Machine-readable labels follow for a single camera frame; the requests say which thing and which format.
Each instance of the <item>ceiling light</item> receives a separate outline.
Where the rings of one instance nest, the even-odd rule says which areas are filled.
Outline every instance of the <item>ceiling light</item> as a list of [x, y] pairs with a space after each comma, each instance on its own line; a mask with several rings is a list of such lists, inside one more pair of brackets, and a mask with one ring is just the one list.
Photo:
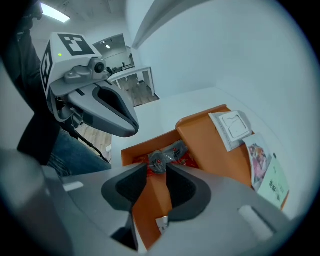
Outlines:
[[49, 16], [51, 18], [54, 18], [58, 21], [65, 23], [67, 20], [70, 19], [68, 16], [64, 15], [60, 11], [53, 9], [52, 7], [50, 7], [44, 3], [41, 3], [41, 7], [42, 7], [44, 15]]

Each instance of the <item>green card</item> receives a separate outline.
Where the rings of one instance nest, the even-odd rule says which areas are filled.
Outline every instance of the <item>green card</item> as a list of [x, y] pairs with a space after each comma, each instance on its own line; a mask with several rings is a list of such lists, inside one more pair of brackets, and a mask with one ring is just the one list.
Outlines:
[[284, 170], [282, 169], [276, 155], [273, 154], [271, 163], [257, 193], [280, 209], [288, 192], [289, 185]]

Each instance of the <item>jeans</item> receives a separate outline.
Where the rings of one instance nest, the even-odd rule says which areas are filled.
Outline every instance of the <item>jeans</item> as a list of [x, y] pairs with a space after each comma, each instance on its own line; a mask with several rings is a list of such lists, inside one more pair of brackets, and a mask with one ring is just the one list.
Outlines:
[[110, 163], [97, 156], [63, 129], [60, 129], [47, 165], [54, 168], [60, 177], [111, 169]]

